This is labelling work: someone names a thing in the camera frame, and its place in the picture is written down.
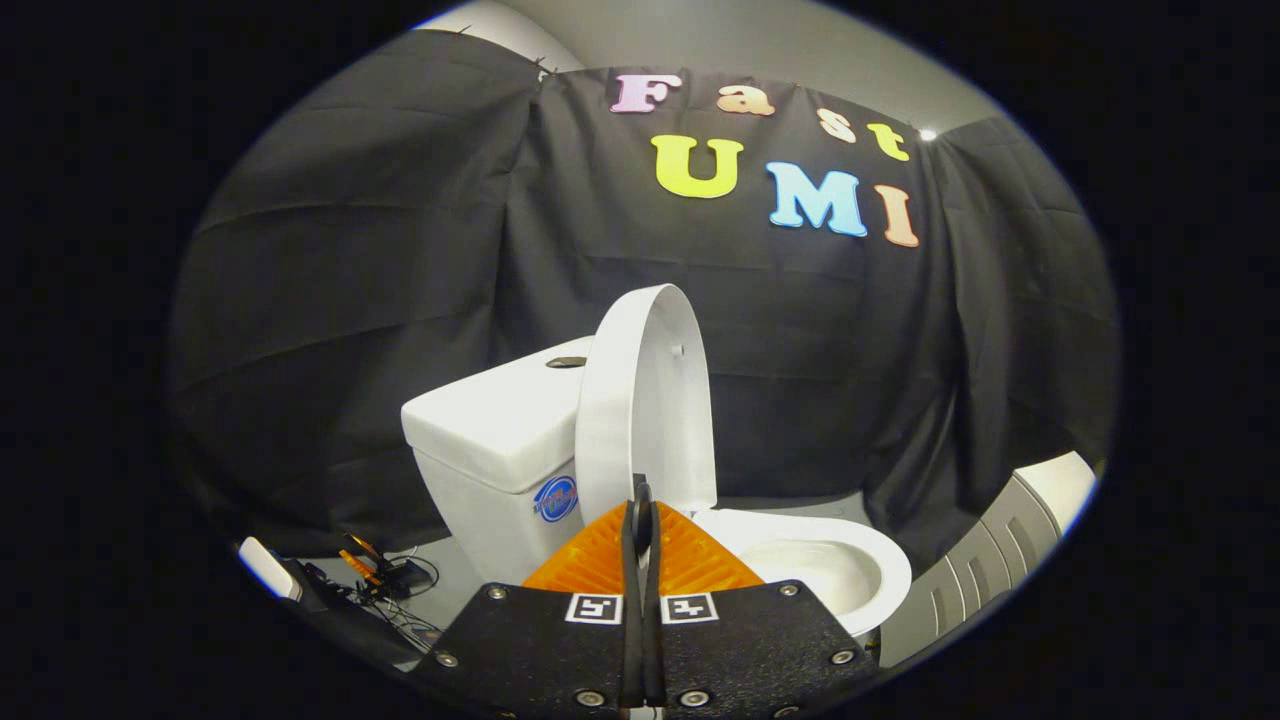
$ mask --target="sticker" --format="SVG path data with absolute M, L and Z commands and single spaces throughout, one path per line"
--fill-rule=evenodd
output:
M 716 602 L 712 593 L 698 594 L 667 594 L 662 597 L 662 623 L 664 625 L 677 625 L 680 623 L 710 623 L 719 620 L 716 614 Z
M 621 594 L 585 594 L 576 592 L 568 602 L 566 623 L 589 623 L 591 625 L 621 625 Z
M 561 475 L 547 480 L 534 496 L 534 512 L 548 523 L 563 519 L 577 507 L 577 486 L 573 478 Z

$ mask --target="letter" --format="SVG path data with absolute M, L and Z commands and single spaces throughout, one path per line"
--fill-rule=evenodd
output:
M 888 215 L 888 229 L 884 240 L 902 247 L 916 247 L 920 238 L 911 232 L 911 217 L 906 214 L 906 192 L 891 184 L 877 184 L 876 192 L 884 199 L 884 214 Z
M 609 108 L 614 113 L 652 113 L 657 105 L 649 97 L 662 102 L 667 99 L 667 86 L 684 85 L 676 76 L 618 76 L 618 82 L 622 83 L 618 101 Z
M 769 215 L 776 225 L 799 228 L 804 225 L 796 202 L 804 208 L 809 224 L 822 227 L 831 209 L 831 222 L 827 227 L 841 234 L 863 237 L 867 225 L 858 215 L 858 178 L 849 173 L 832 170 L 822 179 L 822 187 L 815 188 L 809 177 L 792 163 L 765 163 L 764 169 L 773 173 L 778 184 L 778 209 Z
M 772 115 L 777 109 L 769 105 L 769 96 L 759 87 L 749 85 L 727 85 L 721 88 L 721 97 L 716 106 L 726 113 L 754 113 L 756 115 Z
M 716 151 L 716 177 L 696 179 L 689 174 L 689 151 L 698 141 L 684 135 L 655 135 L 652 142 L 658 147 L 658 183 L 685 197 L 721 197 L 737 186 L 737 154 L 742 143 L 732 140 L 708 140 Z
M 845 119 L 840 113 L 832 113 L 826 108 L 818 108 L 818 117 L 822 118 L 818 124 L 822 129 L 827 131 L 831 137 L 838 137 L 845 142 L 858 142 L 854 137 L 854 131 L 850 129 L 849 120 Z
M 884 123 L 872 123 L 867 126 L 867 129 L 876 133 L 876 142 L 879 142 L 881 150 L 890 158 L 904 163 L 911 159 L 910 155 L 899 150 L 897 143 L 902 142 L 902 136 L 893 132 L 893 128 Z

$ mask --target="toilet bowl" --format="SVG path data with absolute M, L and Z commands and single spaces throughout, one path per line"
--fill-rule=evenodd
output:
M 873 528 L 836 518 L 714 509 L 710 388 L 687 297 L 666 284 L 622 296 L 585 365 L 575 425 L 582 521 L 632 500 L 690 518 L 764 582 L 801 580 L 850 634 L 877 628 L 911 585 L 906 553 Z

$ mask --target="orange gripper pad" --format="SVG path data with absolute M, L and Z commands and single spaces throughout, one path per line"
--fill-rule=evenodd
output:
M 557 592 L 623 594 L 622 519 L 627 503 L 579 530 L 525 580 L 524 587 Z
M 658 519 L 662 524 L 659 594 L 692 594 L 764 584 L 707 530 L 664 502 L 658 502 Z

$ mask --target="white toilet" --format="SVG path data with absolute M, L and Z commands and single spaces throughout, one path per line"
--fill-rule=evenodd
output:
M 585 366 L 547 366 L 576 354 Z M 524 583 L 585 524 L 631 500 L 643 474 L 654 500 L 765 582 L 804 582 L 852 635 L 877 628 L 911 585 L 888 537 L 833 518 L 712 509 L 708 380 L 692 307 L 664 284 L 622 296 L 593 338 L 410 401 L 402 421 L 440 514 L 485 579 Z M 554 521 L 548 488 L 559 492 Z

